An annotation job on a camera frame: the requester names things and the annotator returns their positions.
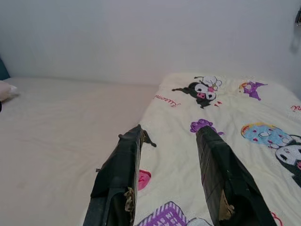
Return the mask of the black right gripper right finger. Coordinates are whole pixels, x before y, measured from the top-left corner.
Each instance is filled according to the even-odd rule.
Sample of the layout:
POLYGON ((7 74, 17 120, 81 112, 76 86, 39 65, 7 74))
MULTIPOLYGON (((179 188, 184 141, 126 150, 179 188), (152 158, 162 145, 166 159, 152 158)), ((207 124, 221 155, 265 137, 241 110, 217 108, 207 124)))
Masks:
POLYGON ((201 183, 215 226, 274 226, 252 175, 209 126, 196 133, 201 183))

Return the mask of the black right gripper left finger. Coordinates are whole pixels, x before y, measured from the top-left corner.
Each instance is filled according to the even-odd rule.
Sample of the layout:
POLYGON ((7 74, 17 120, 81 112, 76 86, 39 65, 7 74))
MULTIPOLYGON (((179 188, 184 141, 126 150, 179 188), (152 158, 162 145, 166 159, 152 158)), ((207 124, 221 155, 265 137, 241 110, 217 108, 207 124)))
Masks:
POLYGON ((132 226, 139 179, 141 150, 153 143, 141 125, 119 135, 117 146, 97 169, 85 226, 132 226))

